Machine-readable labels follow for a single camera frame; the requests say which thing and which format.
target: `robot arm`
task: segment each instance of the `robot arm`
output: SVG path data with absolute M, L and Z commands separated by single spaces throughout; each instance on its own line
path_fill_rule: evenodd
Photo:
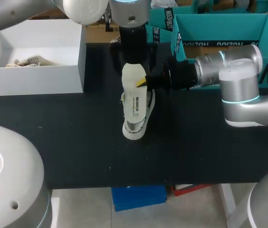
M 0 0 L 0 30 L 55 7 L 51 0 Z
M 184 89 L 220 84 L 226 122 L 234 127 L 268 125 L 268 96 L 260 96 L 258 74 L 263 59 L 259 48 L 247 45 L 197 57 L 194 64 L 171 57 L 159 76 L 146 76 L 137 86 Z
M 109 0 L 0 0 L 0 30 L 19 24 L 37 14 L 59 7 L 82 25 L 97 22 Z M 149 0 L 110 0 L 115 23 L 125 28 L 144 25 L 149 18 Z

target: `gray floor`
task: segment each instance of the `gray floor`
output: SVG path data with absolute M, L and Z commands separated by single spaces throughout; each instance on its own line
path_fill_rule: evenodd
M 115 212 L 111 189 L 55 190 L 59 197 L 57 228 L 225 228 L 217 186 L 167 202 Z

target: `black tabletop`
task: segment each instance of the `black tabletop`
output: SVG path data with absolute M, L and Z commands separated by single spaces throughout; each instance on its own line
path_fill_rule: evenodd
M 168 54 L 160 45 L 155 71 Z M 51 188 L 257 182 L 268 172 L 268 127 L 228 126 L 219 90 L 156 91 L 145 136 L 126 139 L 108 44 L 89 45 L 86 58 L 83 94 L 0 97 L 0 125 L 36 146 Z

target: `white box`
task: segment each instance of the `white box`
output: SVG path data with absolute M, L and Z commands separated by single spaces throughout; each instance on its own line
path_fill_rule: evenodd
M 59 66 L 11 67 L 34 55 Z M 0 96 L 82 93 L 85 28 L 71 20 L 27 20 L 0 31 Z

